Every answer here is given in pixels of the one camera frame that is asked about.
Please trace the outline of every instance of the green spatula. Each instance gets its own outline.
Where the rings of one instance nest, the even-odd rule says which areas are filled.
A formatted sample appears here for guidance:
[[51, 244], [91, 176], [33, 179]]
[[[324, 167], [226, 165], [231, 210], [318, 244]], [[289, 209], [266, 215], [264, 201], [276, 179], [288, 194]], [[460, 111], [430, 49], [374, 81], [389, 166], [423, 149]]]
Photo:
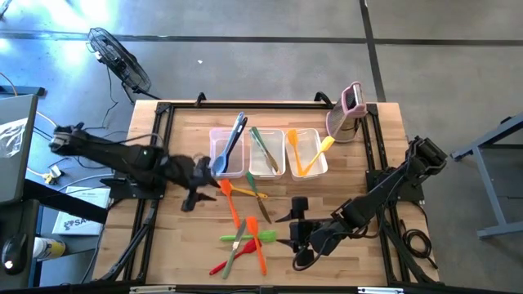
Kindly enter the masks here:
[[[242, 240], [250, 240], [252, 238], [253, 238], [252, 235], [245, 234], [242, 236]], [[262, 242], [274, 242], [274, 241], [276, 241], [276, 231], [272, 230], [272, 229], [264, 230], [264, 231], [258, 233], [258, 238]], [[235, 240], [234, 235], [226, 235], [226, 236], [220, 237], [220, 241], [224, 241], [224, 242], [233, 242], [234, 240]]]

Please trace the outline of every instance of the electric fan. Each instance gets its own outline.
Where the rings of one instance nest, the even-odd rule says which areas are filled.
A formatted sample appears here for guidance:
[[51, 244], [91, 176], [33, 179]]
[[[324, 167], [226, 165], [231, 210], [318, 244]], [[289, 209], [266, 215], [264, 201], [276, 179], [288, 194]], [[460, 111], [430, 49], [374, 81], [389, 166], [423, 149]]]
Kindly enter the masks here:
[[113, 35], [103, 28], [93, 28], [89, 30], [87, 38], [91, 45], [89, 50], [95, 54], [99, 62], [107, 65], [122, 81], [122, 88], [132, 104], [134, 104], [134, 101], [129, 96], [127, 87], [134, 93], [160, 100], [160, 98], [148, 92], [151, 86], [149, 77], [138, 64], [136, 57], [129, 53]]

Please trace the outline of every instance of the plastic bag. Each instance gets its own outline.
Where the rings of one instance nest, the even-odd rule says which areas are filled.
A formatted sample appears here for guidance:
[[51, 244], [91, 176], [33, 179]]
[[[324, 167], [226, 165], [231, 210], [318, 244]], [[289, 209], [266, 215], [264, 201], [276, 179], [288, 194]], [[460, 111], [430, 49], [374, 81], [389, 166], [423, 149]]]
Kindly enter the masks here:
[[9, 158], [20, 152], [27, 118], [0, 125], [0, 158]]

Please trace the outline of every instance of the gray floor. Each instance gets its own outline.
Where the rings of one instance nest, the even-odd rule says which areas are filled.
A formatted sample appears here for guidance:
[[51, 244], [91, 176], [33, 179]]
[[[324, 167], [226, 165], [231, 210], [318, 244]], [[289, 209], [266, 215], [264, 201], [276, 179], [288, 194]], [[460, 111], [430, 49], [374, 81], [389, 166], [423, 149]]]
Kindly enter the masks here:
[[[518, 39], [518, 0], [368, 0], [376, 38]], [[357, 0], [64, 1], [13, 0], [2, 30], [196, 36], [364, 38]], [[156, 95], [194, 99], [310, 100], [316, 91], [337, 97], [360, 80], [375, 101], [366, 45], [289, 43], [126, 42]], [[431, 137], [451, 152], [523, 109], [523, 47], [378, 46], [387, 101], [400, 103], [409, 136]], [[111, 106], [105, 67], [79, 41], [2, 40], [0, 70], [17, 85], [48, 93], [38, 109], [59, 124], [99, 126]], [[127, 129], [132, 107], [113, 76], [109, 129]], [[37, 126], [51, 132], [46, 121]], [[118, 133], [114, 138], [124, 137]], [[35, 136], [29, 165], [58, 159]], [[68, 178], [108, 172], [67, 163]], [[83, 185], [96, 185], [96, 181]], [[495, 225], [475, 163], [450, 162], [424, 184], [431, 239], [441, 280], [449, 285], [523, 290], [523, 234], [480, 241], [476, 230]], [[503, 200], [512, 214], [523, 201]], [[50, 231], [55, 212], [46, 211]], [[91, 252], [44, 263], [42, 285], [77, 283]]]

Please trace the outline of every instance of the gray metal leg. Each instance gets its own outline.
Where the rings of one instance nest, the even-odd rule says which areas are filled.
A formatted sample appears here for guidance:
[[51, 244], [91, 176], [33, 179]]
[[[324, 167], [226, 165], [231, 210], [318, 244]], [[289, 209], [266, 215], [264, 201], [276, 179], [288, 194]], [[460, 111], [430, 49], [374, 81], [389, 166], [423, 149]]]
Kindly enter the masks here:
[[455, 161], [459, 161], [461, 158], [472, 154], [475, 147], [481, 147], [485, 144], [493, 144], [521, 128], [523, 128], [523, 113], [520, 113], [517, 116], [508, 119], [506, 122], [501, 123], [495, 130], [484, 134], [482, 137], [472, 142], [469, 146], [458, 151], [454, 151], [450, 157]]
[[512, 233], [518, 233], [523, 232], [523, 221], [518, 221], [515, 223], [505, 224], [505, 225], [496, 225], [489, 228], [479, 229], [477, 231], [477, 236], [481, 239], [493, 237], [493, 236], [501, 236], [505, 234], [512, 234]]
[[474, 147], [472, 149], [472, 152], [474, 153], [474, 157], [476, 158], [477, 168], [480, 171], [481, 179], [483, 180], [483, 184], [485, 185], [487, 194], [489, 195], [490, 204], [492, 205], [492, 208], [494, 209], [494, 214], [496, 215], [496, 220], [498, 221], [498, 224], [505, 225], [505, 224], [507, 224], [507, 221], [505, 220], [503, 211], [501, 210], [501, 207], [499, 206], [498, 195], [496, 195], [496, 191], [494, 190], [494, 185], [492, 185], [492, 179], [490, 178], [489, 172], [487, 171], [487, 166], [485, 165], [485, 161], [483, 160], [483, 157], [481, 156], [481, 150], [478, 147]]

